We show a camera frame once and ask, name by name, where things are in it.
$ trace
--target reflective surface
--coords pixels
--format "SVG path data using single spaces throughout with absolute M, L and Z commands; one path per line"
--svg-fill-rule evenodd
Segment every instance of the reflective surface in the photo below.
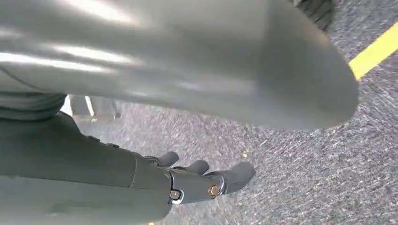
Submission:
M 334 126 L 357 104 L 344 59 L 284 1 L 0 4 L 0 75 L 14 79 L 1 90 L 119 98 L 274 128 Z

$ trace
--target gray carpet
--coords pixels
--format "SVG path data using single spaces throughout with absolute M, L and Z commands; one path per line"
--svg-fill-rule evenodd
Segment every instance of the gray carpet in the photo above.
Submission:
M 338 0 L 329 33 L 348 60 L 397 22 L 396 0 Z M 398 224 L 398 56 L 360 81 L 346 124 L 282 131 L 160 107 L 120 103 L 123 118 L 79 122 L 83 133 L 143 155 L 176 151 L 212 169 L 251 162 L 241 192 L 173 207 L 162 225 Z

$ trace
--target screw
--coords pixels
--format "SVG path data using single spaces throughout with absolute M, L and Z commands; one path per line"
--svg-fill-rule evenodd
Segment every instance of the screw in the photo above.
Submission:
M 219 191 L 220 191 L 220 189 L 218 188 L 218 186 L 216 184 L 212 184 L 209 187 L 209 195 L 211 195 L 211 196 L 217 196 Z
M 170 191 L 170 198 L 173 200 L 178 200 L 180 198 L 180 192 L 179 191 Z

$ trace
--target yellow tape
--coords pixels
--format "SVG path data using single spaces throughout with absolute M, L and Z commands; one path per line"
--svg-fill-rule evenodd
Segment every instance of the yellow tape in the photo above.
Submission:
M 396 50 L 398 50 L 398 22 L 351 60 L 349 65 L 355 78 L 363 77 Z

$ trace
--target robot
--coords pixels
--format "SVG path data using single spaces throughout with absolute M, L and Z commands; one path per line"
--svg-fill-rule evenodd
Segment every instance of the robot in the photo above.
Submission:
M 290 129 L 336 126 L 358 103 L 345 60 L 285 1 L 0 5 L 0 224 L 145 224 L 255 175 L 101 143 L 59 112 L 67 94 Z

